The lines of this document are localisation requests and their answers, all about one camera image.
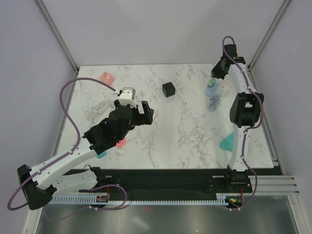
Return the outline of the green plug adapter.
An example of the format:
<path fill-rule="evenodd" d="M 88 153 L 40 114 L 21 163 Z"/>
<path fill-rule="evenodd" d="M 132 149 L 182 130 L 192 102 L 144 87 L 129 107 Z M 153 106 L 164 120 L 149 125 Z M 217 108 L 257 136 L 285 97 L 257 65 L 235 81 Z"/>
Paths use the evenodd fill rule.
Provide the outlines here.
<path fill-rule="evenodd" d="M 207 83 L 207 86 L 209 88 L 212 88 L 215 85 L 216 79 L 215 78 L 210 78 L 210 80 Z"/>

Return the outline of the white cube adapter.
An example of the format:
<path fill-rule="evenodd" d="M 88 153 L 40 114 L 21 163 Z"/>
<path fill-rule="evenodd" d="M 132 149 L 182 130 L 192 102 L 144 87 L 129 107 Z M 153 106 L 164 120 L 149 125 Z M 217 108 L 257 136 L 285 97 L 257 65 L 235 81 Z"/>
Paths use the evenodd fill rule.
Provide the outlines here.
<path fill-rule="evenodd" d="M 218 88 L 217 88 L 218 95 L 219 95 L 220 97 L 226 96 L 226 93 L 227 93 L 228 89 L 229 89 L 228 86 L 220 84 L 220 85 L 218 86 Z"/>

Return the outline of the blue round power strip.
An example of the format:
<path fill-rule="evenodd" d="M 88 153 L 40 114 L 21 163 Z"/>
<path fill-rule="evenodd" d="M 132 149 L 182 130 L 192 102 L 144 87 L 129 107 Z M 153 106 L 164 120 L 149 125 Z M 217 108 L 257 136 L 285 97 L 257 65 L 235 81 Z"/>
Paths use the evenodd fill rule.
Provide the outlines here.
<path fill-rule="evenodd" d="M 215 83 L 213 86 L 206 86 L 206 89 L 205 89 L 205 93 L 206 93 L 206 95 L 208 96 L 208 97 L 214 97 L 214 96 L 216 96 L 216 97 L 221 97 L 222 96 L 222 94 L 221 94 L 221 92 L 218 90 L 218 88 L 219 88 L 219 84 L 218 83 Z"/>

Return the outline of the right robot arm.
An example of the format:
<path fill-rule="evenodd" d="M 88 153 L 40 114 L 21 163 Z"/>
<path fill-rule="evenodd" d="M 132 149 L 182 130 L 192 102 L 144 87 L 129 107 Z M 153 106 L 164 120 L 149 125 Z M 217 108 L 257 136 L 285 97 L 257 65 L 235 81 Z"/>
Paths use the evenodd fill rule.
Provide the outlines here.
<path fill-rule="evenodd" d="M 230 161 L 224 178 L 218 179 L 221 191 L 229 193 L 251 193 L 251 182 L 248 173 L 247 152 L 250 133 L 259 128 L 263 122 L 264 95 L 252 86 L 246 73 L 246 62 L 238 56 L 236 45 L 222 46 L 223 55 L 212 69 L 211 75 L 216 79 L 232 78 L 236 97 L 230 108 L 230 122 L 234 127 L 234 142 Z"/>

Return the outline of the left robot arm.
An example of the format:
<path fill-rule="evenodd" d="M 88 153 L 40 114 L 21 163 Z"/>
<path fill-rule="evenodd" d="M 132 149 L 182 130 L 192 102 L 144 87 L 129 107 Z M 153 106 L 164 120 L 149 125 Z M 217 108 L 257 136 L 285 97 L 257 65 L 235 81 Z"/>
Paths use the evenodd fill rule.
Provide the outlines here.
<path fill-rule="evenodd" d="M 26 164 L 17 169 L 19 189 L 30 210 L 47 205 L 54 197 L 78 190 L 105 190 L 107 180 L 100 168 L 93 167 L 80 175 L 66 172 L 93 157 L 115 147 L 130 130 L 140 125 L 153 123 L 154 110 L 147 101 L 142 101 L 143 113 L 137 105 L 123 100 L 114 101 L 115 109 L 99 124 L 91 127 L 64 153 L 30 167 Z"/>

